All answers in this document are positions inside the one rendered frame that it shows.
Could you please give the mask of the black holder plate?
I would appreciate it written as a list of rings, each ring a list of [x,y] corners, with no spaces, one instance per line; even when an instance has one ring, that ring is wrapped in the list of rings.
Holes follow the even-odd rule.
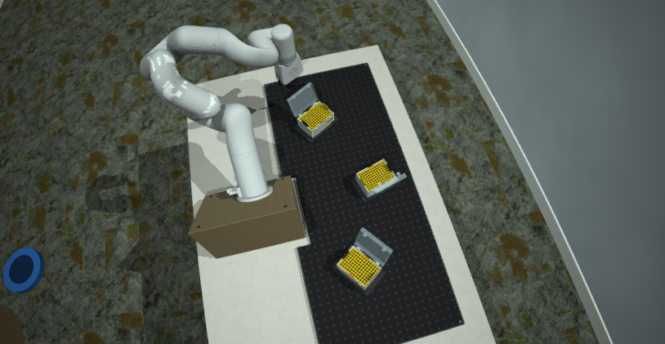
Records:
[[[384,277],[386,272],[382,269],[381,272],[375,278],[375,280],[364,291],[360,286],[358,286],[356,283],[354,283],[351,279],[349,279],[346,275],[344,275],[337,268],[337,263],[346,255],[346,253],[351,249],[351,247],[352,247],[352,245],[350,245],[347,248],[347,250],[337,259],[337,261],[331,266],[331,268],[333,268],[339,275],[341,275],[344,279],[346,279],[350,284],[352,284],[354,287],[356,287],[362,294],[364,294],[367,297],[373,291],[373,289],[377,286],[377,284],[381,281],[381,279]]]
[[[350,182],[351,182],[351,184],[354,186],[355,190],[357,191],[357,193],[359,194],[360,198],[363,200],[364,203],[367,203],[367,202],[370,201],[371,199],[376,198],[376,197],[379,196],[380,194],[383,194],[383,193],[387,192],[388,190],[390,190],[390,189],[392,189],[392,188],[394,188],[394,187],[396,187],[397,185],[400,184],[400,182],[397,182],[397,183],[395,183],[394,185],[391,185],[389,188],[387,188],[387,189],[385,189],[385,190],[379,192],[378,194],[375,194],[375,195],[370,196],[370,197],[367,198],[367,196],[364,194],[364,192],[363,192],[362,189],[360,188],[360,186],[359,186],[359,184],[357,183],[357,181],[355,180],[355,178],[351,179]]]
[[[333,121],[331,124],[329,124],[329,125],[328,125],[328,126],[322,131],[322,132],[320,132],[320,133],[319,133],[317,136],[315,136],[314,138],[312,138],[312,137],[309,136],[306,132],[304,132],[304,131],[298,126],[298,124],[294,127],[294,129],[295,129],[298,133],[300,133],[305,139],[307,139],[307,140],[312,144],[314,141],[316,141],[320,136],[322,136],[322,135],[323,135],[323,134],[324,134],[324,133],[330,128],[330,127],[332,127],[332,126],[333,126],[335,123],[337,123],[338,121],[339,121],[339,118],[337,118],[337,117],[334,115],[334,121]]]

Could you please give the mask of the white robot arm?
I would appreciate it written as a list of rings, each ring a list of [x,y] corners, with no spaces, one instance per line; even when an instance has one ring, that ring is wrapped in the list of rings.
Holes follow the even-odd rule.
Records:
[[[239,103],[220,105],[220,99],[213,92],[182,78],[176,63],[184,54],[220,55],[248,67],[287,65],[297,58],[292,28],[281,24],[253,31],[248,35],[247,45],[223,28],[183,25],[140,62],[141,74],[152,81],[163,100],[182,109],[184,115],[196,123],[225,131],[238,183],[238,187],[227,189],[227,194],[236,194],[237,200],[243,203],[265,198],[273,192],[273,187],[266,183],[250,110]]]

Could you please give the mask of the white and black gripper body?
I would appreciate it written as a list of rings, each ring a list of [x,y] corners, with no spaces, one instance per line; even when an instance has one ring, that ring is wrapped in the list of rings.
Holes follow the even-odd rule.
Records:
[[[303,67],[301,63],[301,58],[297,54],[297,58],[290,64],[282,65],[280,63],[274,64],[274,71],[277,80],[283,85],[290,83],[293,79],[298,77],[303,72]]]

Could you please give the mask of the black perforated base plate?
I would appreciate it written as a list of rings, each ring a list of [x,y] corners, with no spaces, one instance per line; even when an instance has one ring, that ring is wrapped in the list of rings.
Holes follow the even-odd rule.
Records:
[[[307,83],[339,118],[312,144],[287,103]],[[296,177],[310,238],[297,252],[318,344],[402,344],[465,324],[368,63],[264,88],[281,176]],[[406,178],[364,203],[350,180],[383,159]],[[393,250],[367,297],[331,268],[363,227]]]

